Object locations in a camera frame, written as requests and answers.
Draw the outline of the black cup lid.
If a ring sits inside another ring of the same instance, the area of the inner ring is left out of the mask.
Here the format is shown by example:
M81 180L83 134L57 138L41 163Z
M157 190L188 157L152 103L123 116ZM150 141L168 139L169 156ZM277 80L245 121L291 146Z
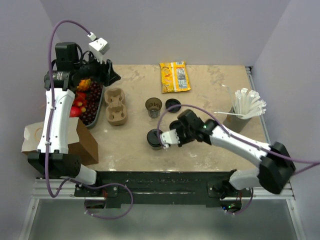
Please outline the black cup lid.
M181 107L180 101L175 98L170 98L165 102L165 108L169 113L177 113Z
M178 131L181 129L181 127L182 127L182 125L179 120L174 120L169 125L170 130L177 130Z
M158 138L158 130L156 128L151 129L146 135L146 140L148 144L161 144Z

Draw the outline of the brown paper bag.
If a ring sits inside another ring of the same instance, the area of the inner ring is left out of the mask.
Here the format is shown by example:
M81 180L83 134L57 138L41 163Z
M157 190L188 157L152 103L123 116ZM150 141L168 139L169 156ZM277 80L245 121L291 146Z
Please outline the brown paper bag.
M21 152L34 153L40 142L43 122L36 122L24 128ZM78 117L71 117L68 126L68 153L78 155L85 166L99 163L98 143Z

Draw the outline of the dark coffee cup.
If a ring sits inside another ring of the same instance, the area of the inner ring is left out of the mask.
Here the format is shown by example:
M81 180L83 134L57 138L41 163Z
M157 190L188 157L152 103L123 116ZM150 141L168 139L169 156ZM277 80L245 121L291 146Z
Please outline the dark coffee cup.
M150 143L149 145L155 151L162 149L162 145L160 143L157 143L157 144Z
M157 97L151 97L145 102L145 108L151 118L157 118L160 115L162 105L162 101Z

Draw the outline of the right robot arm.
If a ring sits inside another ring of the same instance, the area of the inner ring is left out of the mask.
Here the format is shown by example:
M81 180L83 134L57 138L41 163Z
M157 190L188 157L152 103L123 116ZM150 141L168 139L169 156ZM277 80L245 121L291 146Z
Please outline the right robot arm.
M270 145L236 133L216 120L202 121L187 109L177 117L179 146L192 142L226 149L255 165L251 170L231 170L228 177L213 185L214 191L233 197L240 190L262 187L279 195L296 171L287 148L280 142Z

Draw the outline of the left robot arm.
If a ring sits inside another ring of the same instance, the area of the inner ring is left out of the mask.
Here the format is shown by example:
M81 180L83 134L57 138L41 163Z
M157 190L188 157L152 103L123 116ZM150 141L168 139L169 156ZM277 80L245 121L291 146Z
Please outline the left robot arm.
M89 58L85 61L78 55L79 46L75 42L55 45L56 59L49 63L44 77L46 111L42 135L35 152L27 155L27 161L46 179L70 178L85 184L92 196L99 196L104 184L97 180L96 171L84 166L80 156L69 153L70 112L82 80L93 79L107 87L120 80L120 76L109 59L103 60L110 48L106 40L97 38L88 47Z

